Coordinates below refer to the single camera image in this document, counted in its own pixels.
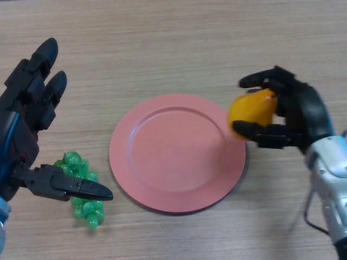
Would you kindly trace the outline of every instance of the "yellow fruit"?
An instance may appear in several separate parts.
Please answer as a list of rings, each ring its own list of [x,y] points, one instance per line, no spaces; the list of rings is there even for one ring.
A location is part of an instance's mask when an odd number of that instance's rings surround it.
[[[228,123],[236,137],[246,140],[237,134],[232,124],[234,121],[242,120],[246,122],[256,122],[262,126],[272,123],[273,114],[276,111],[277,97],[269,89],[263,89],[255,93],[239,96],[234,100],[228,115]]]

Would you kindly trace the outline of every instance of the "pink plate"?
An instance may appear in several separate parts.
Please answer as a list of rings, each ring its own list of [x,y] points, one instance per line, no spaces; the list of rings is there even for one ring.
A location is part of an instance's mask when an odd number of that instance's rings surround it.
[[[227,113],[192,95],[163,95],[129,111],[110,144],[112,172],[134,200],[166,213],[205,209],[240,179],[245,143]]]

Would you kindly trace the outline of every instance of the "cable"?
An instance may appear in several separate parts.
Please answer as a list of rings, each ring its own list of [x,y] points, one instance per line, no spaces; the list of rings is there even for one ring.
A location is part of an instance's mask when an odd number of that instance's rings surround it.
[[[304,220],[305,220],[306,224],[309,225],[310,227],[312,227],[312,228],[314,228],[314,229],[316,229],[316,230],[326,234],[327,236],[330,236],[329,232],[327,230],[323,229],[320,226],[314,225],[312,222],[309,221],[309,208],[311,206],[313,195],[314,195],[314,189],[311,187],[310,188],[310,192],[307,195],[307,200],[306,200],[306,204],[305,204]]]

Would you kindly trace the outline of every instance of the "plastic grapes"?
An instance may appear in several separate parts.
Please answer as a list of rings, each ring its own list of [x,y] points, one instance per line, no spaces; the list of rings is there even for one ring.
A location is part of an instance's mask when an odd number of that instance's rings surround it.
[[[64,153],[61,160],[57,160],[54,166],[63,169],[64,173],[71,177],[79,177],[91,181],[98,181],[98,174],[89,170],[89,162],[84,160],[77,152]],[[87,226],[94,230],[105,218],[104,202],[88,199],[71,198],[73,216],[75,219],[85,219]]]

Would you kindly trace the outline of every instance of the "table surface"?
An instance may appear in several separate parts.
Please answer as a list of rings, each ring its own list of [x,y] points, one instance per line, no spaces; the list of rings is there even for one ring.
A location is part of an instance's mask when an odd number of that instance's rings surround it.
[[[119,119],[154,95],[188,93],[227,109],[237,81],[275,64],[315,86],[336,131],[347,121],[347,1],[35,0],[0,2],[0,79],[55,37],[68,87],[35,165],[77,150],[114,192],[90,233],[70,203],[20,190],[3,259],[336,259],[300,216],[309,173],[294,148],[249,146],[237,190],[184,217],[148,212],[117,187],[108,145]],[[315,200],[312,219],[324,225]]]

